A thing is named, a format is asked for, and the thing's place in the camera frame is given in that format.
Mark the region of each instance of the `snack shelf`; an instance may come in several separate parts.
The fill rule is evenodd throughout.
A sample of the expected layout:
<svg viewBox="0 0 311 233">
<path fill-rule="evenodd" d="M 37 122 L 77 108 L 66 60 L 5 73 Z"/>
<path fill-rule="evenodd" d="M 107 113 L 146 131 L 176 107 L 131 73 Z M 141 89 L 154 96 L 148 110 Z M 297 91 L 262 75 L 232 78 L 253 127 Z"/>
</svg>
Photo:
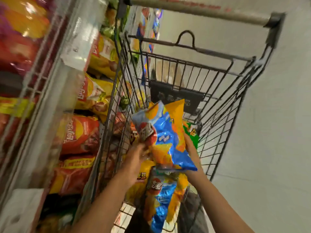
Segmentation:
<svg viewBox="0 0 311 233">
<path fill-rule="evenodd" d="M 40 192 L 44 200 L 67 123 L 73 114 L 78 90 L 83 82 L 83 70 L 88 65 L 90 51 L 107 7 L 106 0 L 57 0 L 56 3 L 57 8 L 50 29 L 42 41 L 32 69 L 23 81 L 22 92 L 34 91 L 39 94 L 39 99 L 34 106 L 21 146 L 14 157 L 12 169 L 5 176 L 6 182 L 0 202 L 2 209 L 8 210 L 5 204 L 13 198 L 12 193 L 16 192 L 15 190 L 27 192 L 30 196 Z M 48 75 L 43 76 L 52 51 L 55 51 L 55 60 Z M 44 79 L 45 84 L 43 89 L 38 91 L 36 87 L 29 88 L 28 83 L 37 76 L 37 62 L 42 57 L 45 59 L 38 81 Z M 43 201 L 37 204 L 36 209 L 40 212 Z"/>
</svg>

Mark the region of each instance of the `shopping cart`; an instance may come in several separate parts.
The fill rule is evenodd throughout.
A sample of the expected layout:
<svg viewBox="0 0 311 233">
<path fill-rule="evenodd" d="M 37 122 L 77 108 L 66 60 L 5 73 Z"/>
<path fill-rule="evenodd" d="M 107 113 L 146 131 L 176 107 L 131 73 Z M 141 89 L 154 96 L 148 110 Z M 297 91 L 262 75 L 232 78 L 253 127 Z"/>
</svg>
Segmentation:
<svg viewBox="0 0 311 233">
<path fill-rule="evenodd" d="M 184 119 L 191 122 L 199 134 L 197 151 L 205 174 L 209 180 L 212 180 L 232 133 L 246 92 L 263 73 L 272 52 L 276 48 L 285 14 L 272 13 L 268 17 L 259 17 L 229 8 L 188 1 L 120 0 L 117 18 L 124 15 L 126 5 L 159 8 L 237 21 L 269 29 L 266 46 L 260 57 L 243 57 L 199 48 L 195 45 L 194 34 L 188 30 L 183 31 L 174 43 L 152 39 L 149 36 L 138 37 L 130 35 L 128 32 L 116 33 L 115 35 L 115 45 L 120 46 L 117 47 L 119 48 L 119 65 L 112 92 L 115 96 L 109 105 L 101 147 L 102 152 L 100 152 L 107 154 L 112 146 L 118 147 L 116 165 L 110 177 L 116 173 L 123 154 L 130 147 L 131 115 L 139 109 L 147 108 L 150 101 L 161 100 L 167 104 L 175 100 L 185 99 Z M 181 43 L 181 38 L 185 34 L 191 35 L 191 46 Z M 133 39 L 139 41 L 138 51 L 132 50 Z M 148 50 L 149 44 L 189 49 L 202 56 L 208 56 L 210 59 L 222 60 L 223 64 L 222 67 L 209 66 L 207 65 L 208 61 L 207 64 L 200 64 L 155 54 Z M 238 68 L 234 65 L 240 67 L 238 72 L 233 70 L 233 68 Z M 127 98 L 129 102 L 129 106 L 124 110 L 119 108 L 121 98 Z M 114 144 L 115 140 L 112 138 L 112 133 L 116 128 L 116 120 L 122 120 L 120 117 L 125 118 L 125 126 L 122 129 L 121 139 L 117 141 L 117 144 Z M 100 183 L 101 188 L 104 188 L 107 180 L 102 178 Z M 194 217 L 190 221 L 191 224 L 187 226 L 185 232 L 191 231 L 200 206 L 194 213 Z M 164 229 L 172 232 L 174 226 L 175 224 L 170 228 L 165 226 Z"/>
</svg>

